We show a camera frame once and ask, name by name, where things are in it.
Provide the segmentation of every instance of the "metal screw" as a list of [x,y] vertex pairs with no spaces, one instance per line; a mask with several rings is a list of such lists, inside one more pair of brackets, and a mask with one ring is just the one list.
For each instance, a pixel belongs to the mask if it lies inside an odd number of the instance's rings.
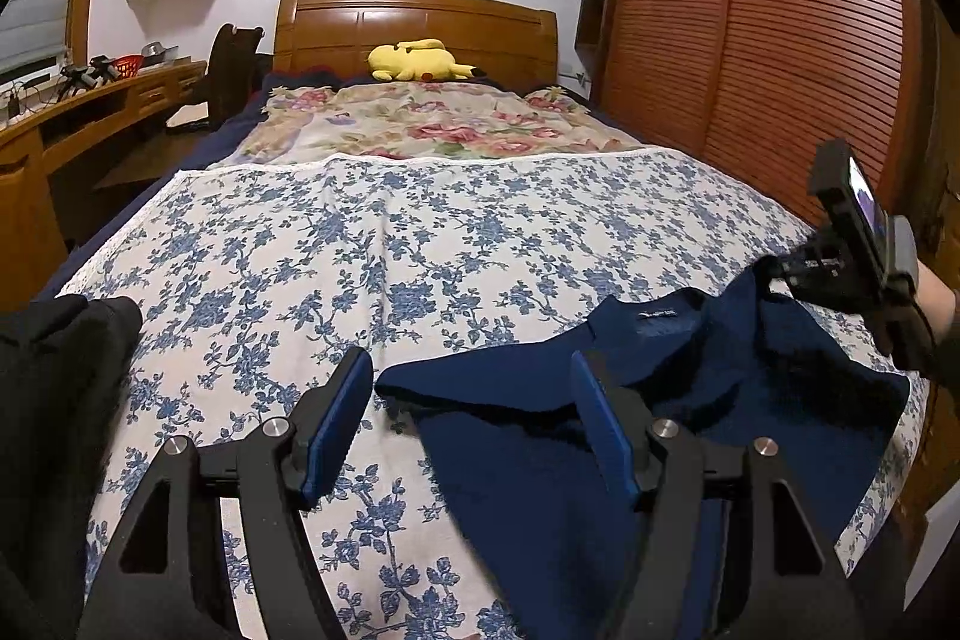
[[175,437],[170,437],[170,439],[163,443],[163,450],[169,453],[170,456],[179,456],[186,450],[188,444],[190,444],[190,440],[178,434]]
[[779,451],[779,445],[770,437],[757,437],[754,448],[760,456],[776,456]]
[[669,418],[658,418],[654,421],[654,434],[660,439],[673,439],[679,430],[676,422]]
[[290,430],[290,421],[286,418],[271,418],[263,424],[263,433],[267,437],[282,437]]

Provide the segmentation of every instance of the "camera screen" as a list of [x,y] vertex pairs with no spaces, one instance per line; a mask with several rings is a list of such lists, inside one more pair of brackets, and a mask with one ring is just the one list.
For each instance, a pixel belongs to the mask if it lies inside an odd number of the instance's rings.
[[863,176],[863,172],[860,171],[852,157],[850,158],[850,186],[853,189],[853,197],[856,198],[856,205],[860,208],[860,214],[863,215],[864,222],[876,234],[877,202],[874,201],[874,194],[870,191],[867,178]]

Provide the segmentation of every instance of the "window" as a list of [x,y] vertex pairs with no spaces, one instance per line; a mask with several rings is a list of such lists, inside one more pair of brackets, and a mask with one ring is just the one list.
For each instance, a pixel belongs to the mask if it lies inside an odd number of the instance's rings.
[[0,13],[0,83],[56,65],[69,0],[10,0]]

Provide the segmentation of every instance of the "wooden louvered door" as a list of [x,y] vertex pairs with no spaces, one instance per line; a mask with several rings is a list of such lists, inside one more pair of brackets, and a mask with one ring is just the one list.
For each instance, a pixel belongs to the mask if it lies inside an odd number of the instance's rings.
[[809,221],[814,149],[843,136],[890,205],[919,69],[910,26],[909,0],[616,0],[600,103]]
[[699,154],[723,0],[617,0],[605,109],[645,140]]
[[730,0],[704,160],[815,220],[809,167],[842,136],[877,186],[901,37],[901,0]]

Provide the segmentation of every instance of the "desk drawer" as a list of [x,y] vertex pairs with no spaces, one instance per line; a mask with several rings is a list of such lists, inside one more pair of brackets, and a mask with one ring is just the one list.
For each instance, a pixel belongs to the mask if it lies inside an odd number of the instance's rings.
[[185,95],[189,92],[190,88],[195,85],[197,82],[200,82],[200,78],[203,77],[203,71],[199,71],[193,74],[184,74],[176,80],[176,87],[178,87],[179,94]]
[[26,306],[66,258],[34,128],[0,145],[0,312]]
[[139,117],[147,117],[158,111],[162,104],[175,100],[173,96],[167,94],[167,85],[154,85],[141,89],[134,93],[131,99]]

